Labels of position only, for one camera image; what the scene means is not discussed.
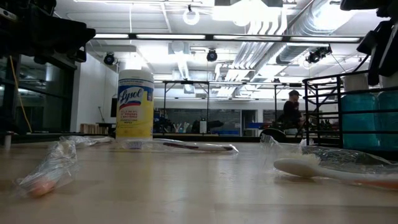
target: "teal container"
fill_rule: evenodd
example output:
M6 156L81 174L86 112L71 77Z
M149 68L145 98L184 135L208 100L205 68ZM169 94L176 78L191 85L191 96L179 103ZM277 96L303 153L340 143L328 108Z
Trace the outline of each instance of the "teal container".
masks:
M376 110L376 97L371 93L346 95L341 99L342 111ZM375 131L376 117L373 113L344 114L344 131ZM343 147L355 150L377 149L379 141L376 134L344 134Z
M398 109L398 91L385 91L377 96L380 110ZM398 113L379 113L380 131L398 131ZM380 134L380 148L383 151L398 151L397 134Z

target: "clear plastic wrapper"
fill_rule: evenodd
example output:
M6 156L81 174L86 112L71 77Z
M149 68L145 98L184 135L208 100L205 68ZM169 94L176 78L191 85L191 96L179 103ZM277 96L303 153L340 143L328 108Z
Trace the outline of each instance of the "clear plastic wrapper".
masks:
M239 152L233 145L203 144L170 139L132 139L120 141L118 143L121 149L132 149L147 152Z
M59 141L49 146L45 159L25 178L17 180L22 197L40 197L73 180L78 170L73 141Z
M318 160L318 164L311 164L312 167L320 168L321 171L316 172L315 176L322 176L319 173L324 172L332 174L331 178L340 179L348 184L398 189L398 163L372 154L348 149L306 146L304 142L300 145L284 144L266 135L261 137L261 147L266 155L266 172L278 172L274 168L275 161L298 159L308 162L308 156L312 156Z
M60 140L69 140L75 143L77 148L80 147L89 147L94 146L96 144L104 144L104 143L113 143L114 138L107 136L61 136Z

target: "man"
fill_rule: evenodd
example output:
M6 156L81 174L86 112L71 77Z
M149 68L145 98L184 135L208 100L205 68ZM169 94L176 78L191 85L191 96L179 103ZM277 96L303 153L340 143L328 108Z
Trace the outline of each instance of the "man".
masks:
M293 129L299 128L304 122L304 118L297 108L300 96L301 94L297 90L290 91L289 100L284 105L284 122Z

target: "wooden table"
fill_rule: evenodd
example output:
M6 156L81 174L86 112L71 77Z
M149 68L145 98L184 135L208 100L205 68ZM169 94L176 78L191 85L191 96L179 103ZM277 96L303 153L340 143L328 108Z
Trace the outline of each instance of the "wooden table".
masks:
M46 144L0 155L0 223L398 223L398 192L263 172L258 144L239 154L78 150L77 180L40 199L13 200L15 178Z

